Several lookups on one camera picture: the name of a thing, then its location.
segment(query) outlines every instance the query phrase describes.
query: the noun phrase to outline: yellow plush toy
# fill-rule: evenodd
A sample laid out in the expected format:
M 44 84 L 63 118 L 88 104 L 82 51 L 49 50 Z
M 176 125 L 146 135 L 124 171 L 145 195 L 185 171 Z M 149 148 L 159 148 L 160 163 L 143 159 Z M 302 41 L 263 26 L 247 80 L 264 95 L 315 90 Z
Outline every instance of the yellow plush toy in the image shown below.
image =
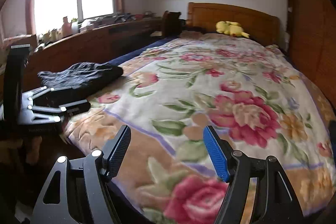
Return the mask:
M 232 37 L 250 38 L 250 35 L 244 32 L 238 22 L 220 21 L 216 24 L 216 29 L 218 33 L 223 33 Z

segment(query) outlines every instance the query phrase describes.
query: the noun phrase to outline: wooden bed frame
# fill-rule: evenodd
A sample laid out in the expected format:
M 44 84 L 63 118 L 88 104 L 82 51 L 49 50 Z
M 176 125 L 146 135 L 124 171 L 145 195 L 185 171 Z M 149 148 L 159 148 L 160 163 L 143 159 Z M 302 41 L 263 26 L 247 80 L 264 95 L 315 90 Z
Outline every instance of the wooden bed frame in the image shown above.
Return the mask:
M 275 16 L 233 5 L 189 3 L 187 26 L 213 32 L 218 21 L 239 22 L 244 31 L 263 46 L 278 43 L 280 20 Z

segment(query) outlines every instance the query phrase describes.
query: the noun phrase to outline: metal screw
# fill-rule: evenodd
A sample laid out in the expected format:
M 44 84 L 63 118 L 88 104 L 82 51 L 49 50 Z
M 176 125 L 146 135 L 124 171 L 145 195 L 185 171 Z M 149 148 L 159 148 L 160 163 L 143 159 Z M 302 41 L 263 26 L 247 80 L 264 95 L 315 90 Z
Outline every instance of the metal screw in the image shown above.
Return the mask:
M 66 160 L 67 160 L 67 157 L 66 157 L 66 156 L 60 156 L 60 157 L 57 159 L 57 161 L 58 161 L 60 164 L 64 163 Z
M 240 150 L 233 151 L 233 155 L 235 155 L 236 157 L 240 157 L 242 154 L 243 152 L 241 152 Z
M 101 155 L 101 151 L 99 149 L 93 150 L 92 153 L 91 153 L 91 155 L 93 157 L 99 157 Z
M 271 162 L 276 162 L 276 161 L 277 161 L 277 158 L 274 157 L 274 156 L 269 156 L 269 157 L 268 157 L 268 160 L 271 161 Z

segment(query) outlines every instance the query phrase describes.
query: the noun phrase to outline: bottle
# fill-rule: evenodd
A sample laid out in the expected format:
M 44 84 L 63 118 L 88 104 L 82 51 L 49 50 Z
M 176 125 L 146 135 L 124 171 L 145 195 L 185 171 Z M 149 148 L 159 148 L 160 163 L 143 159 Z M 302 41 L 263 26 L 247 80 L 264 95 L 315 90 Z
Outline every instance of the bottle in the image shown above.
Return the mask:
M 62 38 L 72 35 L 71 23 L 68 22 L 68 17 L 63 17 Z
M 53 29 L 53 30 L 50 32 L 50 41 L 52 41 L 52 42 L 56 42 L 56 41 L 57 41 L 57 38 L 56 38 L 56 32 L 57 32 L 56 29 Z

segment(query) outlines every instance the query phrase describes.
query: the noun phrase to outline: floral blanket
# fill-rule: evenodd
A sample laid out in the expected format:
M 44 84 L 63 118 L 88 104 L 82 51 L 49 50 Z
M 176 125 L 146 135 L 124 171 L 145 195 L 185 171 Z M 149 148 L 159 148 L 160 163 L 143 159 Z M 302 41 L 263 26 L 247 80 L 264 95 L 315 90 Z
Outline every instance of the floral blanket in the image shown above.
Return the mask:
M 89 98 L 90 111 L 73 117 L 65 135 L 88 154 L 129 125 L 132 141 L 114 182 L 154 223 L 215 220 L 227 184 L 204 146 L 207 125 L 249 157 L 277 157 L 305 215 L 329 202 L 336 170 L 327 125 L 334 113 L 275 46 L 187 33 L 122 67 L 124 76 Z

